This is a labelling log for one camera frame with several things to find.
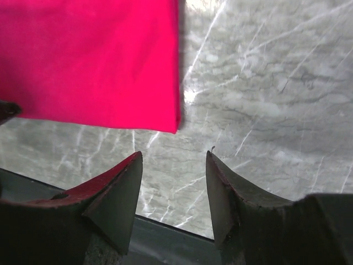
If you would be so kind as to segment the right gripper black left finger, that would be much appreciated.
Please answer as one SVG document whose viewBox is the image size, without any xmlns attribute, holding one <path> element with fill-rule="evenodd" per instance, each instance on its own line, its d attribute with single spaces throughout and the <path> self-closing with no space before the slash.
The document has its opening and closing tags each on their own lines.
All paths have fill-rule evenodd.
<svg viewBox="0 0 353 265">
<path fill-rule="evenodd" d="M 2 264 L 121 264 L 129 251 L 141 152 L 69 190 L 1 170 Z"/>
</svg>

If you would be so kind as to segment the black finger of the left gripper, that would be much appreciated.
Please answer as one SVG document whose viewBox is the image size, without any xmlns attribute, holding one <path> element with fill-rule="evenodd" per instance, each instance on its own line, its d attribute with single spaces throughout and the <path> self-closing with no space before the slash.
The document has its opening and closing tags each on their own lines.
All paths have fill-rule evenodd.
<svg viewBox="0 0 353 265">
<path fill-rule="evenodd" d="M 15 116 L 19 115 L 22 109 L 19 105 L 12 102 L 0 101 L 0 124 L 4 124 Z"/>
</svg>

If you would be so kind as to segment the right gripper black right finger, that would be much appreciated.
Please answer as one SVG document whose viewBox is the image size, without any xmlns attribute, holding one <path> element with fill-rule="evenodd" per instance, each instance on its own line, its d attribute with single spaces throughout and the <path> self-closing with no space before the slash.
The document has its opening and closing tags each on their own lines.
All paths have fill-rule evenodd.
<svg viewBox="0 0 353 265">
<path fill-rule="evenodd" d="M 352 195 L 276 196 L 206 155 L 215 245 L 223 264 L 351 264 Z"/>
</svg>

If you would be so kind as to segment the red t shirt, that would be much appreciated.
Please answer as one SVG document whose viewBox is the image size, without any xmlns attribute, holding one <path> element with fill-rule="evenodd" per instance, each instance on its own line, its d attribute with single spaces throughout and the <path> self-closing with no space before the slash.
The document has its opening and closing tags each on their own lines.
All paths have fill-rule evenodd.
<svg viewBox="0 0 353 265">
<path fill-rule="evenodd" d="M 23 118 L 175 133 L 177 1 L 2 1 L 1 100 Z"/>
</svg>

